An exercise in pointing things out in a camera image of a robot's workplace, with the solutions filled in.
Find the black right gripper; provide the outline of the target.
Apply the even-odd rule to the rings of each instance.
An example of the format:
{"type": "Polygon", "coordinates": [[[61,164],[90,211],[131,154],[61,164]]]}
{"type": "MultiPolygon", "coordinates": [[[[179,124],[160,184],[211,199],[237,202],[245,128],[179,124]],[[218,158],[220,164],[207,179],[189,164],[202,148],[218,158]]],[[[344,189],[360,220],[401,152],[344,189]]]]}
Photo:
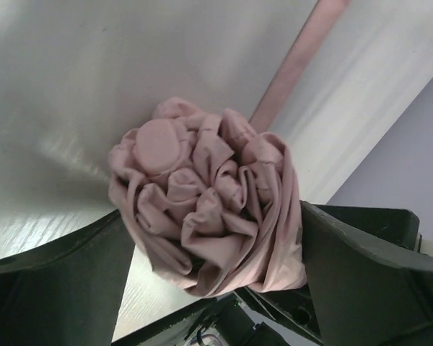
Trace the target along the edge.
{"type": "Polygon", "coordinates": [[[419,218],[409,210],[340,205],[316,205],[336,220],[397,247],[420,250],[419,218]]]}

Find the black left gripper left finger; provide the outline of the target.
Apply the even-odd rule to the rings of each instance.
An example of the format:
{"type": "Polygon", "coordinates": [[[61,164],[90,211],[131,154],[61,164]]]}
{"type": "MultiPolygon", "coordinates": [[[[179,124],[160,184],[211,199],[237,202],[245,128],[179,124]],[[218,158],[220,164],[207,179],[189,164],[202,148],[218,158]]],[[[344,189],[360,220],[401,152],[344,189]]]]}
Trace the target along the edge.
{"type": "Polygon", "coordinates": [[[0,259],[0,345],[110,345],[133,251],[114,211],[0,259]]]}

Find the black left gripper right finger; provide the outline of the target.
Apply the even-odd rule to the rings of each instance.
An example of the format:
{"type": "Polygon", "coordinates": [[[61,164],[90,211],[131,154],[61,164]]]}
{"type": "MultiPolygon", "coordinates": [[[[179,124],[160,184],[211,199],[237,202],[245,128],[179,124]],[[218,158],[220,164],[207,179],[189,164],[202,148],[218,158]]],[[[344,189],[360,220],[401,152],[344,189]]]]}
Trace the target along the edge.
{"type": "Polygon", "coordinates": [[[303,258],[324,345],[433,345],[433,257],[302,204],[303,258]]]}

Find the pink umbrella with black lining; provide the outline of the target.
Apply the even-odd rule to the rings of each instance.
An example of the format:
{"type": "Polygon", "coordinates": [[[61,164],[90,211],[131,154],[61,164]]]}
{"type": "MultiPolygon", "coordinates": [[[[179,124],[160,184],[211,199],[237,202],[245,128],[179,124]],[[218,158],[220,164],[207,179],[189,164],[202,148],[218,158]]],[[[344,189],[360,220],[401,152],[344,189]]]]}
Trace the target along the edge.
{"type": "Polygon", "coordinates": [[[173,97],[111,149],[110,200],[159,276],[199,298],[305,285],[297,173],[269,127],[347,5],[317,2],[252,117],[173,97]]]}

